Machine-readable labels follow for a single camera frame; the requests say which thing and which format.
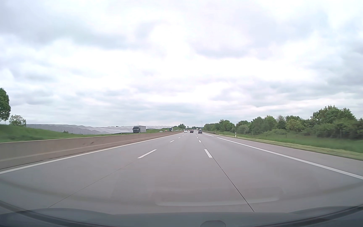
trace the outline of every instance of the truck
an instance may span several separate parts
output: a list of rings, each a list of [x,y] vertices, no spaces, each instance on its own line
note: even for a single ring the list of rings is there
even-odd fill
[[[146,126],[136,125],[132,128],[133,133],[146,132]]]

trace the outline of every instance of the road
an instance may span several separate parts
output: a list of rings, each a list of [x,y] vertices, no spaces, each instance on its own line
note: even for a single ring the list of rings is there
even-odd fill
[[[362,161],[197,131],[0,172],[0,214],[9,207],[126,214],[360,204]]]

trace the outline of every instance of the windshield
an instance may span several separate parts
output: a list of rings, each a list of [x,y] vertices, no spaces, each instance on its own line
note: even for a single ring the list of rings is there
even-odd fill
[[[0,0],[19,216],[362,226],[363,0]]]

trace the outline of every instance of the field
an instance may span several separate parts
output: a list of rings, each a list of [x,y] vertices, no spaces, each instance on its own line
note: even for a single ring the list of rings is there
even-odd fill
[[[173,129],[174,129],[174,131],[176,131],[176,130],[181,130],[181,128],[179,128],[179,127],[173,127]],[[153,132],[159,132],[159,131],[165,131],[165,130],[167,130],[167,131],[169,131],[169,128],[161,128],[161,129],[147,129],[146,130],[146,132],[147,133],[153,133]]]
[[[234,136],[231,132],[219,132],[219,134]],[[363,140],[350,139],[333,139],[333,138],[318,138],[316,136],[303,136],[300,134],[288,133],[287,135],[242,135],[239,137],[248,139],[262,139],[269,141],[278,141],[291,144],[307,145],[312,147],[324,147],[330,149],[340,149],[352,152],[363,153]]]
[[[148,129],[148,130],[146,130],[146,133],[156,133],[159,131],[164,132],[165,130],[169,130],[169,128]],[[49,130],[44,130],[44,129],[35,129],[35,128],[27,128],[27,127],[21,127],[21,126],[0,124],[0,143],[15,142],[15,141],[43,140],[43,139],[117,136],[117,135],[129,135],[129,134],[130,133],[80,135],[80,134],[72,134],[72,133],[54,132],[54,131],[49,131]]]

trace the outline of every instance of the grassy embankment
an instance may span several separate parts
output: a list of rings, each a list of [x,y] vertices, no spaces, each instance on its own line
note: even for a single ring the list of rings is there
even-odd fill
[[[147,130],[147,133],[155,133],[156,129]],[[101,134],[101,135],[79,135],[72,133],[54,132],[44,129],[27,128],[21,126],[12,126],[0,124],[0,143],[14,141],[30,141],[43,139],[64,139],[78,137],[99,137],[99,136],[116,136],[120,134]]]
[[[220,135],[235,137],[231,132],[218,132]],[[330,155],[348,157],[363,161],[363,140],[318,138],[316,136],[303,136],[288,133],[285,135],[237,135],[240,139],[246,139],[261,143],[269,143],[278,146],[291,147],[311,152],[326,153]]]

